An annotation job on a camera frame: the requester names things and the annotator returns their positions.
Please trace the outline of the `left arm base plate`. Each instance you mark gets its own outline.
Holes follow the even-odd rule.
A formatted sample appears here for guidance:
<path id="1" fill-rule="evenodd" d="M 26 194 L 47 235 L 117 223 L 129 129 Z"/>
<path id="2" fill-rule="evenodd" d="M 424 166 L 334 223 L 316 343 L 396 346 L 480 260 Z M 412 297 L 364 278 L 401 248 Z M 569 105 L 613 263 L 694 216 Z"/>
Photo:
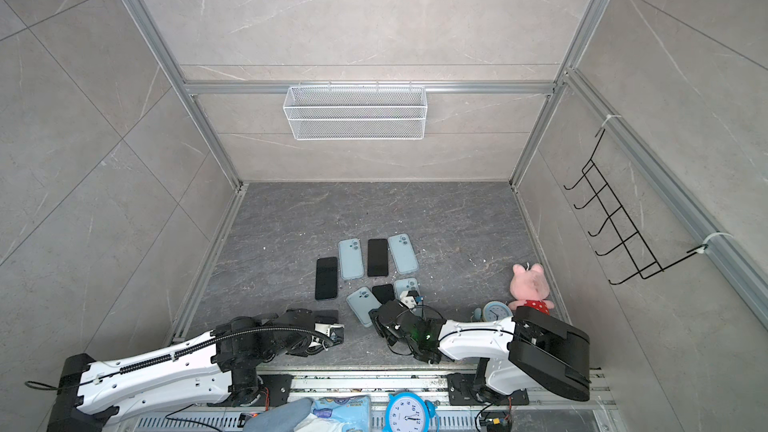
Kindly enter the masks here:
<path id="1" fill-rule="evenodd" d="M 229 395 L 218 402 L 217 407 L 266 407 L 272 408 L 288 402 L 294 376 L 290 374 L 258 374 L 254 372 L 236 376 L 229 387 Z"/>

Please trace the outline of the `black phone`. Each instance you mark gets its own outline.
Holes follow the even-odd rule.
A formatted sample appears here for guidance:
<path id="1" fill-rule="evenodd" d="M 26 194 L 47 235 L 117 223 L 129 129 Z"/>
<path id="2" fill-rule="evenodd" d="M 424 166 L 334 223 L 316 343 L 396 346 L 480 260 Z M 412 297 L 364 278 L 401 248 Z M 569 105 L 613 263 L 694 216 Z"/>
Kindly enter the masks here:
<path id="1" fill-rule="evenodd" d="M 321 324 L 337 324 L 339 323 L 339 312 L 337 310 L 316 311 L 314 321 Z"/>
<path id="2" fill-rule="evenodd" d="M 388 240 L 369 239 L 367 247 L 367 276 L 386 277 L 389 274 Z"/>
<path id="3" fill-rule="evenodd" d="M 316 261 L 314 298 L 332 300 L 338 296 L 338 258 L 323 257 Z"/>

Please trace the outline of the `grey-green phone case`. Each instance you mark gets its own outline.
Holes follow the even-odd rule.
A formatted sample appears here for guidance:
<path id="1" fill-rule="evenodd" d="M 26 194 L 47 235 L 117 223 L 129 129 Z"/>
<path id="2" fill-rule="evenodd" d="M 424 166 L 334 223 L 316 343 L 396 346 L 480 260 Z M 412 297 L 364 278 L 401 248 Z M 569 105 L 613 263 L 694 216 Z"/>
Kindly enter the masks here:
<path id="1" fill-rule="evenodd" d="M 409 294 L 416 297 L 420 295 L 419 284 L 414 277 L 409 277 L 409 278 L 395 281 L 393 288 L 394 288 L 395 298 L 397 300 L 402 300 L 404 297 L 408 296 Z"/>

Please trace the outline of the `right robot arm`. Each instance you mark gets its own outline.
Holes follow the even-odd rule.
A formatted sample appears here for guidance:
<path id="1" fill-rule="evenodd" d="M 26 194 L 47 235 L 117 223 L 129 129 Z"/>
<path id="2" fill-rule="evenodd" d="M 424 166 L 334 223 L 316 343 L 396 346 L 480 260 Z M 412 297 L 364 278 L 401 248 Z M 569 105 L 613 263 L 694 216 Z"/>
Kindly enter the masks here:
<path id="1" fill-rule="evenodd" d="M 590 338 L 566 322 L 523 306 L 492 322 L 422 317 L 399 301 L 371 310 L 379 335 L 403 342 L 418 361 L 476 359 L 482 392 L 508 396 L 531 383 L 576 402 L 590 399 Z"/>

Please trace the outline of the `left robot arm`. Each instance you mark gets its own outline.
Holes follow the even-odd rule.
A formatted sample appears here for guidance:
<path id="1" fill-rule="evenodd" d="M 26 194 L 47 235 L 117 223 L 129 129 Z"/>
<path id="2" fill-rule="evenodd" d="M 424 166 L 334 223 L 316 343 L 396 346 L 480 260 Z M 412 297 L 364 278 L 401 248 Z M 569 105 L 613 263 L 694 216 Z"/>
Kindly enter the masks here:
<path id="1" fill-rule="evenodd" d="M 254 403 L 267 387 L 257 368 L 286 354 L 314 356 L 344 341 L 337 311 L 289 309 L 237 317 L 197 337 L 133 357 L 65 360 L 50 431 L 100 431 L 146 412 L 194 404 Z"/>

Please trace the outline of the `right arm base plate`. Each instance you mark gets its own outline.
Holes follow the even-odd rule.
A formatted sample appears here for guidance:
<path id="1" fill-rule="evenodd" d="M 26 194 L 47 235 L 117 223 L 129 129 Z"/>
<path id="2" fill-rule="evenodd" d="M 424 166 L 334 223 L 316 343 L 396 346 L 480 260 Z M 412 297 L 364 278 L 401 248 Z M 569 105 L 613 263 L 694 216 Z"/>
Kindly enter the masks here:
<path id="1" fill-rule="evenodd" d="M 526 389 L 519 389 L 510 395 L 503 395 L 481 385 L 472 374 L 451 373 L 446 376 L 448 400 L 452 406 L 527 406 L 530 399 Z"/>

